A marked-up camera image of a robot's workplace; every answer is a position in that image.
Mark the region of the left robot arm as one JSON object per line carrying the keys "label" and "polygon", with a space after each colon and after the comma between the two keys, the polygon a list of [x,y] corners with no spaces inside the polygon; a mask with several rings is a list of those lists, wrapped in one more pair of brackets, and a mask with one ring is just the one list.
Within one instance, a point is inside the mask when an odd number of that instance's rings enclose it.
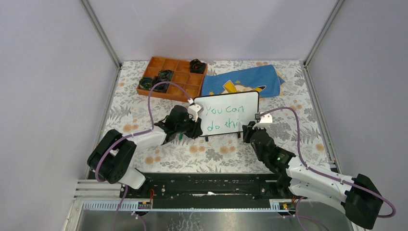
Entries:
{"label": "left robot arm", "polygon": [[145,197],[149,193],[146,176],[130,165],[135,151],[167,144],[179,134],[191,139],[201,136],[199,113],[202,111],[203,107],[195,103],[188,108],[176,105],[151,129],[126,136],[115,129],[109,130],[87,160],[88,166],[95,172],[95,179],[109,184],[124,184],[136,197]]}

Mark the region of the black framed whiteboard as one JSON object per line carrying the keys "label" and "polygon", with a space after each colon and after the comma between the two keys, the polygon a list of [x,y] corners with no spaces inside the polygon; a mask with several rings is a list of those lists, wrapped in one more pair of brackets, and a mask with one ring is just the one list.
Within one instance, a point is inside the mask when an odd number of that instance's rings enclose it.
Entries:
{"label": "black framed whiteboard", "polygon": [[255,120],[259,110],[259,93],[245,91],[194,99],[203,107],[198,114],[203,137],[242,132],[243,125]]}

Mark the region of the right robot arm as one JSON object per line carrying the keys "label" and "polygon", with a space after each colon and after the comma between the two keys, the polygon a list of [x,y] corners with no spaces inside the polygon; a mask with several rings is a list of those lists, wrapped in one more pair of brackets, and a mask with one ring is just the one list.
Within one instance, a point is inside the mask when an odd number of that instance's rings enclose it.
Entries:
{"label": "right robot arm", "polygon": [[255,122],[244,125],[243,141],[249,143],[259,161],[278,176],[276,192],[282,198],[291,195],[320,201],[336,208],[353,223],[373,229],[383,201],[372,193],[380,192],[363,174],[346,176],[318,166],[305,166],[294,153],[278,147],[265,128]]}

